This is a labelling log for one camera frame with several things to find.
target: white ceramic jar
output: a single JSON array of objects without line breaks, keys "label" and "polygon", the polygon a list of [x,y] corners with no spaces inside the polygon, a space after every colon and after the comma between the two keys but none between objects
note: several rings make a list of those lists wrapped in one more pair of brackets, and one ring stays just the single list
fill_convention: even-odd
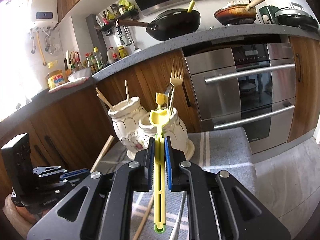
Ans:
[{"label": "white ceramic jar", "polygon": [[144,136],[141,136],[141,129],[139,129],[139,119],[147,111],[141,106],[139,97],[130,98],[129,104],[127,100],[121,101],[113,108],[114,111],[109,109],[108,115],[112,118],[116,135],[128,149],[128,157],[134,159],[137,151],[148,148],[148,143],[143,139]]},{"label": "white ceramic jar", "polygon": [[[177,114],[177,109],[173,108],[169,122],[164,126],[164,136],[170,136],[171,146],[184,152],[186,159],[189,160],[194,153],[194,145],[188,140],[187,128]],[[149,120],[150,112],[146,113],[139,120],[139,127],[142,129],[141,140],[144,142],[143,148],[148,148],[150,136],[155,137],[157,128],[151,125]]]}]

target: gray countertop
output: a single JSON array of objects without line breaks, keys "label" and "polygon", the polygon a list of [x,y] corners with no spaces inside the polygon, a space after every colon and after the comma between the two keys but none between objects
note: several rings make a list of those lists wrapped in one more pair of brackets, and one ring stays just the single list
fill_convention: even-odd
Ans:
[{"label": "gray countertop", "polygon": [[41,109],[49,106],[50,104],[71,95],[77,91],[80,91],[88,86],[92,86],[97,82],[117,73],[125,68],[128,68],[134,64],[137,64],[146,59],[158,56],[160,54],[180,49],[185,46],[197,44],[204,41],[228,39],[237,36],[253,35],[253,34],[284,34],[288,36],[302,36],[320,40],[320,37],[316,33],[304,31],[299,28],[284,26],[284,25],[268,25],[268,24],[247,24],[247,25],[235,25],[228,27],[220,27],[212,30],[199,31],[195,33],[186,34],[174,39],[170,39],[149,48],[146,48],[140,52],[134,53],[121,59],[107,68],[99,71],[92,76],[84,84],[72,87],[69,89],[61,89],[55,93],[44,93],[39,95],[32,102],[0,122],[0,138],[3,137],[8,131],[29,118],[31,115],[40,111]]}]

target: oven control panel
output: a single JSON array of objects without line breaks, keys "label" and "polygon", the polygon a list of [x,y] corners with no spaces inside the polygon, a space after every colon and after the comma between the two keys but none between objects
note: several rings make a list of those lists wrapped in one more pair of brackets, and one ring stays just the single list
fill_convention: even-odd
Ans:
[{"label": "oven control panel", "polygon": [[231,49],[236,65],[269,60],[266,44],[243,45]]}]

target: built-in oven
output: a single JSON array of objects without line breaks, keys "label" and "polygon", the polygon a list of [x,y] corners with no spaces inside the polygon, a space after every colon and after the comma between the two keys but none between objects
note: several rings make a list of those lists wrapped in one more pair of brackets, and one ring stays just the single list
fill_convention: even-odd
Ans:
[{"label": "built-in oven", "polygon": [[288,140],[295,102],[290,44],[212,50],[186,62],[202,131],[242,126],[253,153]]}]

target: metal screw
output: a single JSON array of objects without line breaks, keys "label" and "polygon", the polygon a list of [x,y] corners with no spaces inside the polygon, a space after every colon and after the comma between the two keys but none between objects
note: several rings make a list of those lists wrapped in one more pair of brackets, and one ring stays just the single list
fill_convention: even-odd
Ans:
[{"label": "metal screw", "polygon": [[181,166],[184,167],[184,168],[188,168],[191,166],[191,162],[189,161],[183,161],[181,162]]},{"label": "metal screw", "polygon": [[140,163],[136,162],[136,161],[133,161],[133,162],[130,162],[129,163],[129,167],[130,168],[137,168],[139,167]]},{"label": "metal screw", "polygon": [[98,171],[94,171],[93,173],[90,174],[90,177],[91,177],[92,179],[100,178],[100,176],[101,176],[101,173],[98,172]]},{"label": "metal screw", "polygon": [[230,176],[230,173],[228,171],[220,171],[219,174],[222,178],[227,178]]}]

